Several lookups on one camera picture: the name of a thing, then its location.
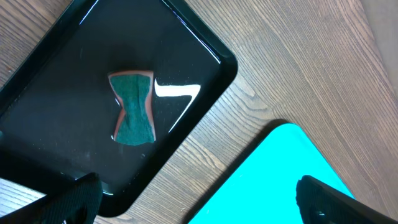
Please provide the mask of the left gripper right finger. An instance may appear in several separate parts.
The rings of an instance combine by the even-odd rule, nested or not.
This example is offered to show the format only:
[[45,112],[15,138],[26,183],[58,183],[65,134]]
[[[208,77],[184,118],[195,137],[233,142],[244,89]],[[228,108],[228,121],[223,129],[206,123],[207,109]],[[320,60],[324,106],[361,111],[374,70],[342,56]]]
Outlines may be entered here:
[[397,224],[310,175],[297,182],[296,202],[304,224]]

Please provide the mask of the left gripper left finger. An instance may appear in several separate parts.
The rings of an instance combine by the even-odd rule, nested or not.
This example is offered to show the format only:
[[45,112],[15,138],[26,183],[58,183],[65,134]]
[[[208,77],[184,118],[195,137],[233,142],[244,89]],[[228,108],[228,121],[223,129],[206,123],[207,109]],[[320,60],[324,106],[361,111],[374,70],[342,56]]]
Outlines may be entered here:
[[1,223],[87,223],[94,222],[103,196],[98,174],[87,174],[54,194],[1,217]]

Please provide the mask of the pink and black sponge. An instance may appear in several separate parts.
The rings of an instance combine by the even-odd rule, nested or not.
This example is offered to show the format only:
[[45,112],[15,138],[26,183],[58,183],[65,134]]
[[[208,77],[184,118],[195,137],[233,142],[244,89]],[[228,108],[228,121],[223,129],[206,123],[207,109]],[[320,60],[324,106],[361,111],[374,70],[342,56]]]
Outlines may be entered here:
[[152,112],[154,73],[149,70],[127,70],[108,75],[108,80],[121,107],[113,140],[128,146],[155,142]]

